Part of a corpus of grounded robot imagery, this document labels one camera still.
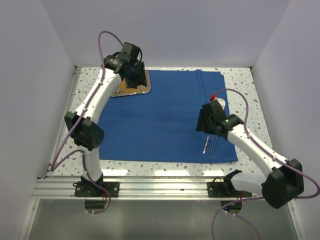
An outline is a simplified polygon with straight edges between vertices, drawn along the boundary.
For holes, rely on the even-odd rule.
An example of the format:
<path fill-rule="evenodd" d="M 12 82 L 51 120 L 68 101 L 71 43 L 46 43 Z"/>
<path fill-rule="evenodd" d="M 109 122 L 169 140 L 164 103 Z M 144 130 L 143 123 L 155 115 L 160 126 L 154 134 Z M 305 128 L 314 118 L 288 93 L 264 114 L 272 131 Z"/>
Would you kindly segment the steel scalpel handle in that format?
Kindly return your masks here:
<path fill-rule="evenodd" d="M 204 144 L 204 147 L 203 147 L 202 154 L 206 153 L 206 149 L 207 149 L 207 146 L 208 146 L 209 139 L 210 139 L 210 135 L 207 135 L 206 141 L 205 141 L 205 144 Z"/>

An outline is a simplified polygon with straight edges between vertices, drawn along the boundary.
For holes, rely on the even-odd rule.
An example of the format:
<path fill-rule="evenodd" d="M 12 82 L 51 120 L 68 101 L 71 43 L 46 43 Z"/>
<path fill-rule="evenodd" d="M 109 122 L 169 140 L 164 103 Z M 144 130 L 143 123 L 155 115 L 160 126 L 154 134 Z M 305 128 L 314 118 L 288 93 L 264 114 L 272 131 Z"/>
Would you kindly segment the steel instrument tray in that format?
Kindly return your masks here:
<path fill-rule="evenodd" d="M 116 97 L 126 97 L 126 96 L 142 95 L 142 94 L 149 93 L 151 90 L 151 81 L 150 81 L 150 75 L 147 70 L 145 71 L 145 77 L 146 77 L 146 86 L 139 85 L 137 88 L 127 88 L 126 82 L 125 80 L 123 80 L 117 87 L 117 88 L 123 89 L 123 95 L 116 96 Z"/>

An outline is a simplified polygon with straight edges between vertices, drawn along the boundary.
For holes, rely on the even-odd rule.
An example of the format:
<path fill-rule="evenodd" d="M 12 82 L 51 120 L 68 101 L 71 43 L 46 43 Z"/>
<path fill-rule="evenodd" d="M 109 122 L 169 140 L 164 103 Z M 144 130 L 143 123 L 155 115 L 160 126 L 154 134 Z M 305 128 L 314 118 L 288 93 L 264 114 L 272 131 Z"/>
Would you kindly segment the thin steel tweezers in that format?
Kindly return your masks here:
<path fill-rule="evenodd" d="M 210 159 L 213 158 L 213 154 L 214 154 L 214 151 L 215 151 L 215 148 L 216 148 L 217 140 L 218 140 L 218 137 L 213 135 L 212 136 L 212 141 L 211 141 L 211 148 L 210 148 Z"/>

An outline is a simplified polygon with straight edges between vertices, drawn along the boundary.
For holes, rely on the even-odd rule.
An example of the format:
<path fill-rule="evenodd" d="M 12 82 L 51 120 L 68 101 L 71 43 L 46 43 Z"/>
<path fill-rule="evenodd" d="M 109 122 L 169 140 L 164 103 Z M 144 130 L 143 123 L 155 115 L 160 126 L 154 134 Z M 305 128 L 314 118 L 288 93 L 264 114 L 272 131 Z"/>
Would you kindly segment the blue surgical cloth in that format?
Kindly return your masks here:
<path fill-rule="evenodd" d="M 199 112 L 212 94 L 227 98 L 217 71 L 151 70 L 147 94 L 111 97 L 98 122 L 104 131 L 101 160 L 217 164 L 238 160 L 235 146 L 220 137 L 211 155 L 209 138 L 196 131 Z"/>

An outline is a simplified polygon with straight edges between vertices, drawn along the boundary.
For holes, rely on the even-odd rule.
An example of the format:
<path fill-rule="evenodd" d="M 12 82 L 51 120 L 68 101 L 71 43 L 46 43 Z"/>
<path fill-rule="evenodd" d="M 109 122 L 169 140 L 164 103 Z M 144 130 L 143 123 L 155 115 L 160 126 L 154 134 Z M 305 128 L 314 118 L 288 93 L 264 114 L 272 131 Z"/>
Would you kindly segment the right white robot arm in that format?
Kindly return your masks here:
<path fill-rule="evenodd" d="M 304 192 L 302 164 L 273 152 L 245 127 L 244 121 L 237 115 L 227 116 L 220 101 L 212 100 L 202 105 L 196 130 L 223 137 L 234 144 L 263 173 L 262 176 L 256 176 L 234 170 L 224 176 L 221 182 L 212 183 L 213 190 L 220 196 L 232 197 L 239 192 L 247 192 L 264 197 L 270 206 L 279 209 Z"/>

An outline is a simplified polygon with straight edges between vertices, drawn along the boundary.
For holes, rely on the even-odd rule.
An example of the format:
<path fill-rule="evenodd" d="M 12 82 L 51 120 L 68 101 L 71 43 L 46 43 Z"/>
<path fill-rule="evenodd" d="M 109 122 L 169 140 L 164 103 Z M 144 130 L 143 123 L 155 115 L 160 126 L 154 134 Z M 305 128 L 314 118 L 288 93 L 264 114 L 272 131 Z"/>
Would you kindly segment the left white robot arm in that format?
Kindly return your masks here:
<path fill-rule="evenodd" d="M 100 166 L 99 147 L 105 133 L 98 126 L 105 104 L 121 82 L 129 89 L 147 86 L 142 50 L 125 42 L 119 52 L 103 58 L 101 70 L 92 89 L 80 106 L 65 114 L 70 137 L 82 154 L 83 172 L 73 184 L 76 197 L 117 197 L 119 184 L 105 182 Z"/>

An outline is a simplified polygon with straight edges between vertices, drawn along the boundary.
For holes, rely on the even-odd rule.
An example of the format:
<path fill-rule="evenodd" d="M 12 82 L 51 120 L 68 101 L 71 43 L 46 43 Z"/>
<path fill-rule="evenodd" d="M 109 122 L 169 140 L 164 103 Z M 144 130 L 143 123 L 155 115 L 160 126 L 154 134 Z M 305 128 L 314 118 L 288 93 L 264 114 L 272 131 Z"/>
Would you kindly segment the aluminium left side rail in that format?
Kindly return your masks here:
<path fill-rule="evenodd" d="M 47 177 L 51 177 L 53 175 L 52 171 L 50 171 L 51 164 L 52 164 L 53 159 L 55 157 L 55 154 L 57 153 L 59 146 L 60 146 L 61 137 L 63 136 L 63 133 L 64 133 L 64 125 L 65 125 L 64 116 L 65 116 L 66 111 L 68 111 L 72 105 L 73 94 L 74 94 L 74 91 L 75 91 L 76 86 L 78 84 L 79 76 L 81 74 L 81 69 L 82 69 L 82 67 L 80 65 L 74 66 L 74 75 L 73 75 L 73 78 L 71 81 L 70 89 L 67 92 L 67 99 L 66 99 L 65 106 L 62 108 L 62 118 L 61 118 L 61 121 L 60 121 L 60 124 L 58 127 L 57 137 L 54 142 L 54 148 L 53 148 L 53 152 L 51 154 L 51 159 L 48 162 L 48 168 L 45 172 L 45 176 L 43 177 L 44 179 Z"/>

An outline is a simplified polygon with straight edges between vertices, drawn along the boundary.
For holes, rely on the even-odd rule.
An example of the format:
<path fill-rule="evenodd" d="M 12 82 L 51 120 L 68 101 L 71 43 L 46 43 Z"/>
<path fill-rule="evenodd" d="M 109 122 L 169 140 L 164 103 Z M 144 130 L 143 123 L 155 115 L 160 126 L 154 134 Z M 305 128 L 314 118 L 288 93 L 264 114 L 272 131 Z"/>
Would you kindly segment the aluminium rail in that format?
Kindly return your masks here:
<path fill-rule="evenodd" d="M 65 116 L 66 111 L 68 111 L 72 105 L 73 94 L 74 94 L 74 91 L 75 91 L 76 86 L 78 84 L 79 76 L 81 74 L 81 69 L 82 69 L 82 67 L 80 65 L 74 66 L 74 75 L 73 75 L 73 78 L 71 81 L 70 89 L 67 92 L 67 99 L 66 99 L 65 106 L 62 108 L 62 118 L 61 118 L 61 121 L 60 121 L 60 124 L 58 127 L 57 137 L 54 142 L 54 148 L 53 148 L 53 152 L 51 154 L 51 159 L 48 162 L 48 168 L 45 172 L 45 176 L 43 177 L 44 179 L 47 177 L 51 177 L 53 175 L 52 171 L 50 171 L 51 164 L 52 164 L 53 159 L 55 157 L 55 154 L 57 153 L 59 146 L 60 146 L 61 137 L 63 136 L 63 133 L 64 133 L 64 125 L 65 125 L 64 116 Z"/>
<path fill-rule="evenodd" d="M 235 198 L 208 197 L 207 182 L 215 177 L 107 177 L 104 182 L 119 182 L 116 200 L 233 200 Z M 73 183 L 79 177 L 48 177 L 36 181 L 32 199 L 38 200 L 92 200 L 105 197 L 75 197 Z"/>

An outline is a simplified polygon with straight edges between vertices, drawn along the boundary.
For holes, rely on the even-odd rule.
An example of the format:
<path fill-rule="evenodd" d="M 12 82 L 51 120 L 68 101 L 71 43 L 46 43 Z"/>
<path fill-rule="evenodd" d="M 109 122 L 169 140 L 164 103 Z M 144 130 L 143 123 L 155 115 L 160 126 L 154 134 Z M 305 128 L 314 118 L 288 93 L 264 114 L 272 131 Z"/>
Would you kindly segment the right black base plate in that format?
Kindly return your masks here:
<path fill-rule="evenodd" d="M 230 181 L 224 181 L 220 177 L 207 182 L 206 186 L 209 198 L 250 198 L 253 196 L 250 192 L 235 190 Z"/>

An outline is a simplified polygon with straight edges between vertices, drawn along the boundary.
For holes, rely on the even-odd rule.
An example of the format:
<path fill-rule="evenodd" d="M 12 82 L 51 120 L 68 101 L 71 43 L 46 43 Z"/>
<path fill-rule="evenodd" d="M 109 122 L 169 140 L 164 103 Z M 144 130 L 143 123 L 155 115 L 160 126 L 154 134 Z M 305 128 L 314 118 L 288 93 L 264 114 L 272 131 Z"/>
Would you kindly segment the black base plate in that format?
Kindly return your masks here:
<path fill-rule="evenodd" d="M 220 177 L 207 182 L 206 186 L 209 198 L 250 198 L 253 196 L 250 192 L 235 190 L 230 181 L 224 181 Z"/>
<path fill-rule="evenodd" d="M 106 195 L 106 191 L 111 198 L 117 198 L 120 190 L 120 183 L 116 181 L 103 181 L 95 186 L 90 181 L 78 181 L 72 184 L 75 187 L 74 196 L 79 198 L 99 198 Z"/>

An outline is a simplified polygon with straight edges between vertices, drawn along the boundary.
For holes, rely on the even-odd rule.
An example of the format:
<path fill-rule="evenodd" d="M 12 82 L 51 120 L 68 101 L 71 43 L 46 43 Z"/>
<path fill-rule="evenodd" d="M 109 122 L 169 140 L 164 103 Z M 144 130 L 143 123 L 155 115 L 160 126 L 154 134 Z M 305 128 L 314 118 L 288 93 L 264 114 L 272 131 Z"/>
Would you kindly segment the aluminium front rail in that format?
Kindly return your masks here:
<path fill-rule="evenodd" d="M 119 182 L 116 200 L 233 200 L 235 198 L 208 197 L 207 182 L 215 177 L 107 177 L 104 182 Z M 105 197 L 75 197 L 73 183 L 79 177 L 48 177 L 36 181 L 32 199 L 38 200 L 92 200 Z"/>

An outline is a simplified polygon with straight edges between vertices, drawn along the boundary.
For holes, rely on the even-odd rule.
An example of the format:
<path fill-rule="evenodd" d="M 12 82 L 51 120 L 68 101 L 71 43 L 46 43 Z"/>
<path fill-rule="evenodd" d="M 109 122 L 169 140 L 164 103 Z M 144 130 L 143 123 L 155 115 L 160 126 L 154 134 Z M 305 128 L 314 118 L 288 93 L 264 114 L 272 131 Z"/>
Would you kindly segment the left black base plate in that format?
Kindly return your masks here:
<path fill-rule="evenodd" d="M 106 195 L 106 191 L 111 198 L 117 198 L 120 190 L 120 183 L 116 181 L 103 181 L 95 186 L 90 181 L 78 181 L 72 184 L 75 187 L 74 196 L 79 198 L 99 198 Z"/>

